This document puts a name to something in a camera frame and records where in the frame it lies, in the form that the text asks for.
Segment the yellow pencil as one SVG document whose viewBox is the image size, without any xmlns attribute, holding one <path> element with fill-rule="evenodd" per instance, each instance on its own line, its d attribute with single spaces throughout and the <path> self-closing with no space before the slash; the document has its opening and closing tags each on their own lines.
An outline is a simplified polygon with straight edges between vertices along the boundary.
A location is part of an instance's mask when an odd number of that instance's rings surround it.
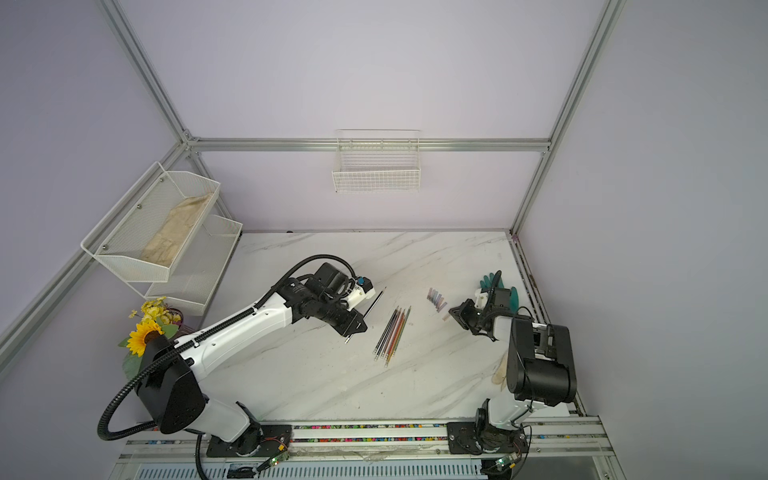
<svg viewBox="0 0 768 480">
<path fill-rule="evenodd" d="M 391 362 L 391 359 L 394 356 L 394 353 L 396 351 L 397 345 L 398 345 L 398 343 L 400 341 L 400 338 L 401 338 L 401 335 L 402 335 L 402 330 L 404 329 L 406 323 L 407 323 L 407 315 L 405 313 L 403 313 L 401 315 L 401 318 L 399 320 L 399 323 L 398 323 L 396 329 L 394 330 L 392 342 L 391 342 L 391 344 L 390 344 L 390 346 L 388 348 L 388 351 L 387 351 L 386 360 L 385 360 L 385 365 L 386 366 L 389 366 L 389 364 Z"/>
</svg>

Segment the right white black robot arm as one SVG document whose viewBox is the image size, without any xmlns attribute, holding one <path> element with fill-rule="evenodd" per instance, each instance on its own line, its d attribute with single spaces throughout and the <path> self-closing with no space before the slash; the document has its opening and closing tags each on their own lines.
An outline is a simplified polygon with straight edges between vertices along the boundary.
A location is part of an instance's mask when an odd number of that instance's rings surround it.
<svg viewBox="0 0 768 480">
<path fill-rule="evenodd" d="M 502 390 L 486 399 L 472 422 L 447 424 L 452 454 L 523 455 L 529 450 L 524 421 L 538 410 L 574 400 L 577 374 L 569 330 L 538 323 L 519 305 L 512 287 L 482 287 L 449 310 L 474 336 L 506 345 Z"/>
</svg>

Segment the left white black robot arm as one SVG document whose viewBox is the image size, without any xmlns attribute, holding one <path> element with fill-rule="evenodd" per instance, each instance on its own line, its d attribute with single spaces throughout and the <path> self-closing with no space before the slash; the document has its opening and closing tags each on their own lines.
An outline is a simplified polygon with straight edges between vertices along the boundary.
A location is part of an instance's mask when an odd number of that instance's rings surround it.
<svg viewBox="0 0 768 480">
<path fill-rule="evenodd" d="M 370 279 L 347 276 L 328 262 L 313 274 L 285 277 L 265 300 L 196 335 L 175 342 L 153 337 L 143 367 L 175 347 L 187 342 L 191 347 L 141 380 L 137 395 L 161 433 L 209 434 L 238 456 L 254 455 L 267 441 L 261 424 L 242 402 L 213 399 L 200 381 L 256 341 L 301 319 L 318 319 L 343 337 L 363 333 L 367 325 L 356 306 L 374 296 Z"/>
</svg>

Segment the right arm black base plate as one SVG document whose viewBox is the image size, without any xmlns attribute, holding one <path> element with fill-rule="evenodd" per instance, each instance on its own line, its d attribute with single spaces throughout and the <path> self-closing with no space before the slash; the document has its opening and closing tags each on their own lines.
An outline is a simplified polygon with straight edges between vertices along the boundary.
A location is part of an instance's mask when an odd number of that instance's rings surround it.
<svg viewBox="0 0 768 480">
<path fill-rule="evenodd" d="M 451 454 L 525 454 L 529 451 L 527 436 L 522 429 L 478 427 L 472 422 L 449 422 L 446 428 Z"/>
</svg>

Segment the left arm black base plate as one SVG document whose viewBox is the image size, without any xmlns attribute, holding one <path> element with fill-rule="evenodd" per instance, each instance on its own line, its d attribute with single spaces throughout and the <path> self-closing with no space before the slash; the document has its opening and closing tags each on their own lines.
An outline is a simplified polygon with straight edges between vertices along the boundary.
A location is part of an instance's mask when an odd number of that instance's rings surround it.
<svg viewBox="0 0 768 480">
<path fill-rule="evenodd" d="M 233 442 L 212 436 L 206 450 L 209 458 L 272 458 L 285 452 L 291 443 L 293 428 L 289 424 L 261 424 L 249 427 Z"/>
</svg>

